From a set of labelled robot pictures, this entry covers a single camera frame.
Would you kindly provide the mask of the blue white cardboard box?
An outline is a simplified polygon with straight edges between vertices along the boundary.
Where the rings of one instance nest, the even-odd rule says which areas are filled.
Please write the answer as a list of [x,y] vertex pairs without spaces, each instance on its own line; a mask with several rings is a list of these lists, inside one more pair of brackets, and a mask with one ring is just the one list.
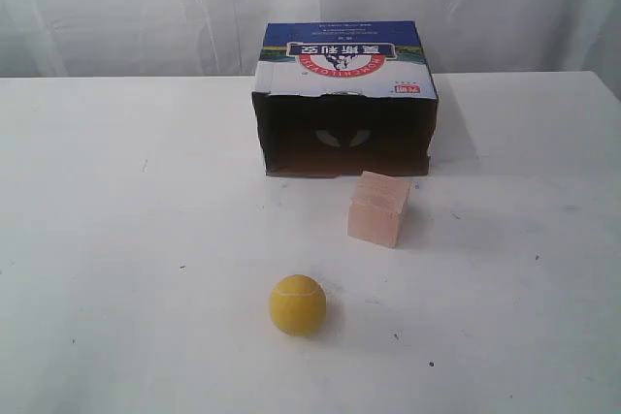
[[251,100],[269,176],[429,172],[439,96],[412,20],[271,23]]

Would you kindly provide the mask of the yellow tennis ball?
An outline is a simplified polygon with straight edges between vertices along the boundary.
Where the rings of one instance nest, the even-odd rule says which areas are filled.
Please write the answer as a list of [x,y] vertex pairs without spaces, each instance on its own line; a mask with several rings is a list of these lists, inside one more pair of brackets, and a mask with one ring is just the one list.
[[269,297],[272,322],[290,335],[307,335],[317,331],[327,314],[327,299],[321,286],[312,278],[294,274],[285,277]]

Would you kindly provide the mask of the pale wooden block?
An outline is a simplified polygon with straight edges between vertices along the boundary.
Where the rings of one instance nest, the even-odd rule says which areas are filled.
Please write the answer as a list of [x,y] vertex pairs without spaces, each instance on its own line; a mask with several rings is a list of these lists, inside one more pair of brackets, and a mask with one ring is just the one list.
[[351,197],[347,234],[395,248],[408,210],[410,187],[408,179],[363,172]]

